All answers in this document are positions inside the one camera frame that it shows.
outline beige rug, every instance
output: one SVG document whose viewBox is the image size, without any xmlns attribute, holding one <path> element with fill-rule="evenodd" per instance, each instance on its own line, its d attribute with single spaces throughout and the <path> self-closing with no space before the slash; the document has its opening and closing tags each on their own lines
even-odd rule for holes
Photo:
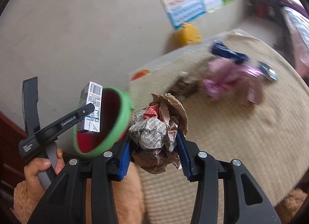
<svg viewBox="0 0 309 224">
<path fill-rule="evenodd" d="M 240 159 L 273 205 L 279 203 L 309 166 L 309 89 L 296 71 L 264 42 L 230 35 L 223 40 L 231 50 L 247 54 L 256 64 L 262 60 L 278 74 L 277 83 L 265 85 L 260 106 L 245 107 L 235 98 L 212 103 L 202 92 L 183 106 L 188 115 L 187 140 L 194 141 L 216 159 Z M 165 93 L 181 71 L 193 71 L 211 57 L 208 49 L 190 52 L 132 82 L 135 110 L 148 106 L 151 93 Z M 197 182 L 186 180 L 173 165 L 162 174 L 141 170 L 150 223 L 190 223 Z M 223 191 L 219 183 L 218 223 L 223 222 Z"/>
</svg>

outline cardboard box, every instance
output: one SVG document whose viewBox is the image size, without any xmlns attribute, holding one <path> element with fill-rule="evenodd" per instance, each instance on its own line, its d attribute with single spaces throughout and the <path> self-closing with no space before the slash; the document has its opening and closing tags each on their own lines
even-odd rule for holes
<svg viewBox="0 0 309 224">
<path fill-rule="evenodd" d="M 95 110 L 77 124 L 78 132 L 100 132 L 100 111 L 103 87 L 95 82 L 89 82 L 81 91 L 79 107 L 93 103 Z"/>
</svg>

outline hand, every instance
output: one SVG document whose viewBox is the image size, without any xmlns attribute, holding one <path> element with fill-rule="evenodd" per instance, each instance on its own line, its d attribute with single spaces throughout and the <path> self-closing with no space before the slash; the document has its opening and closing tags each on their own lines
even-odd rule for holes
<svg viewBox="0 0 309 224">
<path fill-rule="evenodd" d="M 55 167 L 55 173 L 58 174 L 64 167 L 64 161 L 62 158 L 62 150 L 57 148 L 57 163 Z M 27 192 L 34 200 L 40 200 L 44 194 L 44 189 L 37 176 L 38 171 L 45 171 L 51 166 L 49 159 L 35 158 L 24 167 L 24 173 L 27 183 Z"/>
</svg>

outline crumpled paper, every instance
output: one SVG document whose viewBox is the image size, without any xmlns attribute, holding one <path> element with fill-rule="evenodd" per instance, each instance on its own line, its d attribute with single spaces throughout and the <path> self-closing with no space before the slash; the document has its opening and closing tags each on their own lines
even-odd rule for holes
<svg viewBox="0 0 309 224">
<path fill-rule="evenodd" d="M 166 171 L 170 163 L 180 168 L 178 153 L 174 151 L 177 130 L 186 135 L 188 118 L 181 103 L 172 95 L 152 94 L 148 108 L 135 113 L 129 134 L 136 144 L 135 163 L 147 172 Z"/>
</svg>

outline candy wrapper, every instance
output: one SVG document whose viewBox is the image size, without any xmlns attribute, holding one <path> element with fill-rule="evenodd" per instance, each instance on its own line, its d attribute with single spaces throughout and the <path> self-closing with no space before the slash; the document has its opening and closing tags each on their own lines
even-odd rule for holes
<svg viewBox="0 0 309 224">
<path fill-rule="evenodd" d="M 241 71 L 237 84 L 239 101 L 244 105 L 249 105 L 249 102 L 259 105 L 263 101 L 264 74 L 251 64 L 242 66 Z"/>
<path fill-rule="evenodd" d="M 183 102 L 185 98 L 198 90 L 197 81 L 198 79 L 195 76 L 182 72 L 177 82 L 167 93 L 170 93 L 176 99 Z"/>
<path fill-rule="evenodd" d="M 186 135 L 188 119 L 181 103 L 172 95 L 152 94 L 148 108 L 135 113 L 129 134 L 136 144 L 133 152 L 135 163 L 144 170 L 158 174 L 166 171 L 170 163 L 180 168 L 174 151 L 177 130 Z"/>
</svg>

